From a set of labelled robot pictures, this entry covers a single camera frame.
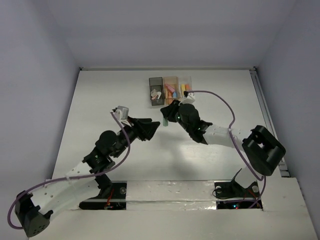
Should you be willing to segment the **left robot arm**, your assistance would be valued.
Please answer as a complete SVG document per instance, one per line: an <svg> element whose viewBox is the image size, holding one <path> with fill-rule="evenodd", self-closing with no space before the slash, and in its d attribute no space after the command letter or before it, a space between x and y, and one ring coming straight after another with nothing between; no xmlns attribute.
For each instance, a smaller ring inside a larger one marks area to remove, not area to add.
<svg viewBox="0 0 320 240"><path fill-rule="evenodd" d="M134 140L149 141L155 135L160 122L150 118L111 116L120 127L119 132L104 131L95 142L93 150L63 177L46 180L16 196L7 222L13 228L11 213L15 213L28 238L44 231L58 214L89 198L93 190L97 196L108 198L113 183L107 173L118 168L129 156Z"/></svg>

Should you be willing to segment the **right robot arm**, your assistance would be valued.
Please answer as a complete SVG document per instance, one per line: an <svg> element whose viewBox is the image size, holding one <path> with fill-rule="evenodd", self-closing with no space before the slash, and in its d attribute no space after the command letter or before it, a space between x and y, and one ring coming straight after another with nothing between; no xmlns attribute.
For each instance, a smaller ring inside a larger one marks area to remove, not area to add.
<svg viewBox="0 0 320 240"><path fill-rule="evenodd" d="M262 125L249 131L218 126L201 120L190 103L174 100L160 109L163 118L178 123L189 137L200 144L234 148L244 161L230 183L235 196L242 196L255 181L271 176L286 154L285 147Z"/></svg>

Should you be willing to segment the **clear plastic bin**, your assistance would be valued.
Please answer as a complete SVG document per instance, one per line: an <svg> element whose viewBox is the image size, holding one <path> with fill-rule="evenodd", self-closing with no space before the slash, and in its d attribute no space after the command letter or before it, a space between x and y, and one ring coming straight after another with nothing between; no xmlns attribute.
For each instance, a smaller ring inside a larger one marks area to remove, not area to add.
<svg viewBox="0 0 320 240"><path fill-rule="evenodd" d="M182 100L182 89L181 84L183 85L189 85L190 89L192 89L192 77L191 76L179 76L178 77L178 86L179 86L179 92L180 92L180 99Z"/></svg>

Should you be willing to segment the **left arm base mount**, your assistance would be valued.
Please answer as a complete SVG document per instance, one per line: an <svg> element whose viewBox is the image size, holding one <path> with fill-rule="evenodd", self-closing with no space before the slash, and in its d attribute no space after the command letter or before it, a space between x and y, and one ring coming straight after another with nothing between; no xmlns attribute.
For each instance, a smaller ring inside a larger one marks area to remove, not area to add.
<svg viewBox="0 0 320 240"><path fill-rule="evenodd" d="M96 176L99 192L79 203L81 210L125 210L127 208L127 182L112 182L106 174Z"/></svg>

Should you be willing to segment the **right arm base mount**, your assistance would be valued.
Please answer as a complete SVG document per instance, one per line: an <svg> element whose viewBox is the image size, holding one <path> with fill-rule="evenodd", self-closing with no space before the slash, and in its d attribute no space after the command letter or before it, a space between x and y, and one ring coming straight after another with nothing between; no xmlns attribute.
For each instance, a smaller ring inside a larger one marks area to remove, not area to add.
<svg viewBox="0 0 320 240"><path fill-rule="evenodd" d="M238 171L231 180L214 183L212 191L218 210L263 209L257 179Z"/></svg>

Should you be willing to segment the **orange utility knife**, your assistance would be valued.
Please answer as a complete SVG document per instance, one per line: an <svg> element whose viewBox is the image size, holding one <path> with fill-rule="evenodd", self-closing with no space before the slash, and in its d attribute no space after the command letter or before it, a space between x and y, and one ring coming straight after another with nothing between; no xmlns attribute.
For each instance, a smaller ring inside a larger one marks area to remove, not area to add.
<svg viewBox="0 0 320 240"><path fill-rule="evenodd" d="M167 104L170 105L172 101L173 101L173 93L169 91L167 93Z"/></svg>

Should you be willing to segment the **smoky grey plastic bin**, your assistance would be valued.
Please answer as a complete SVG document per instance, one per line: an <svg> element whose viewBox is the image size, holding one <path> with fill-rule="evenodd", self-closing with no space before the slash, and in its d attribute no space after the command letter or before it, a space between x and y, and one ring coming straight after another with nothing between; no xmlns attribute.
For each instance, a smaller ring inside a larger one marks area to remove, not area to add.
<svg viewBox="0 0 320 240"><path fill-rule="evenodd" d="M162 77L149 78L149 96L152 106L165 104L164 81Z"/></svg>

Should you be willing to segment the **green utility knife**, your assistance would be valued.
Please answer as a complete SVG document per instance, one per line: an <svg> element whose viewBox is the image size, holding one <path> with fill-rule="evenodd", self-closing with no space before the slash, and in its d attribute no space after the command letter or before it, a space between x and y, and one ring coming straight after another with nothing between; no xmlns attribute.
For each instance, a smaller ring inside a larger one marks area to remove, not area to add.
<svg viewBox="0 0 320 240"><path fill-rule="evenodd" d="M166 118L163 118L163 119L162 119L162 125L163 125L164 127L167 127L167 126L169 125L169 122L168 122L168 120L167 120Z"/></svg>

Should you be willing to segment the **pink utility knife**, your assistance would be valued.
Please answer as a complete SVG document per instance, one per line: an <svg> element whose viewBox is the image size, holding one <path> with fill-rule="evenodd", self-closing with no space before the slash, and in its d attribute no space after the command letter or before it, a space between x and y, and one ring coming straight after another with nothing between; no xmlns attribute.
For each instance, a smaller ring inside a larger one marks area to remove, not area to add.
<svg viewBox="0 0 320 240"><path fill-rule="evenodd" d="M173 93L174 91L176 91L176 89L173 87L173 86L171 86L170 84L165 84L164 85L166 88L167 88L167 90L169 91L169 92L171 92L171 93Z"/></svg>

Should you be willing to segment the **aluminium side rail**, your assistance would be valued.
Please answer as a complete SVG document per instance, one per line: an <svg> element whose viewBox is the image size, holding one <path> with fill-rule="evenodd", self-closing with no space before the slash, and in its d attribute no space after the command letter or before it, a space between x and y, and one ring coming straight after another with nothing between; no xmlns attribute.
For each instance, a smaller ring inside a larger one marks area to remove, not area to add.
<svg viewBox="0 0 320 240"><path fill-rule="evenodd" d="M273 124L273 121L272 121L272 118L270 115L270 111L269 111L269 108L268 108L268 105L267 105L267 102L266 102L266 99L265 99L265 96L264 96L264 93L262 90L262 86L261 86L260 79L258 76L257 68L256 67L251 68L249 70L249 73L250 73L250 76L252 79L255 93L257 95L257 99L258 99L259 106L260 106L260 109L262 112L265 126L274 135L274 137L276 139L278 139L278 136L277 136L277 133L274 128L274 124ZM279 162L278 169L279 169L279 172L280 172L280 175L282 178L290 178L291 177L290 172L288 170L288 166L287 166L284 158Z"/></svg>

